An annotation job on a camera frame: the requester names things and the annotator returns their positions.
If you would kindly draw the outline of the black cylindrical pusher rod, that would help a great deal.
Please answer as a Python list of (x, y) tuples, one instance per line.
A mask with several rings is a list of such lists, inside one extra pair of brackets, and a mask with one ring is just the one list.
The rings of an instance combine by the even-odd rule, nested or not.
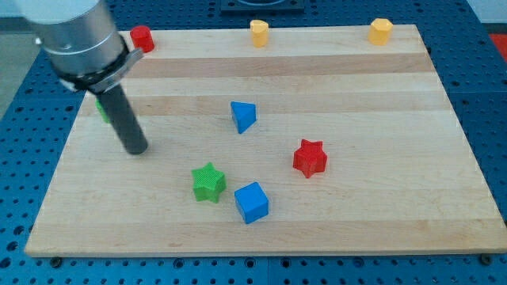
[(142, 154), (147, 139), (121, 85), (96, 95), (116, 135), (129, 154)]

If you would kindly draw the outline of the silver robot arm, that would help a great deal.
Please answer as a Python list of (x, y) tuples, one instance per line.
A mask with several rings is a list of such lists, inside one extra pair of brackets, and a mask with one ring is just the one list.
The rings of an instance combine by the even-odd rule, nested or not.
[(66, 88), (91, 92), (124, 149), (141, 154), (147, 139), (120, 84), (143, 57), (130, 50), (104, 0), (16, 0), (36, 44)]

